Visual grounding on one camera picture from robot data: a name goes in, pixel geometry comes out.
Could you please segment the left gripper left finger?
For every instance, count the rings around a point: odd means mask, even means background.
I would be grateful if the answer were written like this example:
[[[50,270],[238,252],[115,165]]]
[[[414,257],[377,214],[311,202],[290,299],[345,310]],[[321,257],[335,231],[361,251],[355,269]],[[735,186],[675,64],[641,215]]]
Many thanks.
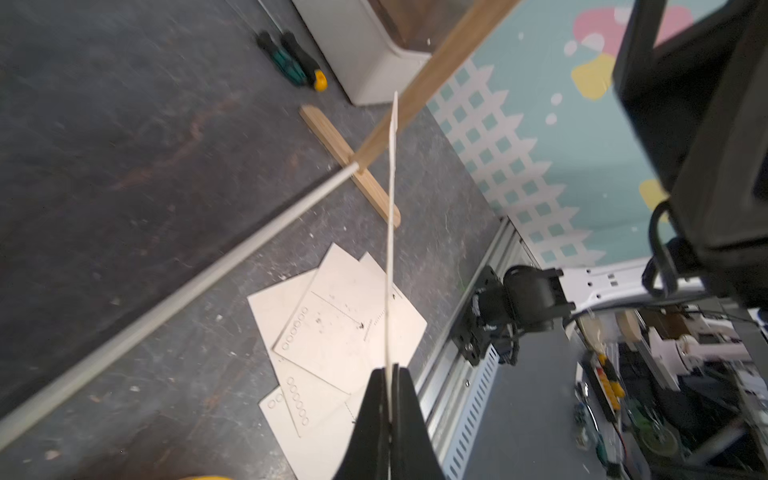
[[[390,405],[384,369],[373,370],[355,426],[334,480],[387,480]]]

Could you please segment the postcard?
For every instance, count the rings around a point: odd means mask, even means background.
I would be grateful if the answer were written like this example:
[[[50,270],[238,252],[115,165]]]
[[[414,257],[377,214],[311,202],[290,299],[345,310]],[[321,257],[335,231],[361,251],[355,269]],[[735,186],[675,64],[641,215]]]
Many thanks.
[[[321,430],[350,432],[355,422],[348,395],[274,351],[283,332],[296,329],[291,319],[315,272],[309,270],[247,298],[289,410],[294,432],[307,437]]]
[[[384,354],[385,354],[385,379],[387,386],[391,387],[393,379],[394,354],[392,353],[392,318],[394,291],[394,230],[395,230],[395,180],[396,180],[396,150],[399,119],[399,93],[393,94],[388,130],[388,220],[386,238],[386,266],[385,266],[385,303],[384,303]]]
[[[373,368],[366,355],[359,260],[333,243],[315,271],[274,351],[339,390],[351,394]]]
[[[366,355],[373,369],[385,366],[385,281],[386,274],[370,253],[359,260],[365,271],[362,285]],[[408,367],[425,332],[427,322],[413,304],[394,286],[390,305],[391,361]]]
[[[259,407],[297,479],[333,479],[346,453],[364,390],[350,396],[319,426],[300,437],[280,387]]]

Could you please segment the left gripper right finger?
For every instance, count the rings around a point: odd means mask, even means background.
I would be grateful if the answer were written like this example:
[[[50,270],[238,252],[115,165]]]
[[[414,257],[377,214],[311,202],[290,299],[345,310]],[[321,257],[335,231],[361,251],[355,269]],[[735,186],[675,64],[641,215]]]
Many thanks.
[[[391,478],[444,480],[410,372],[395,364],[392,373]]]

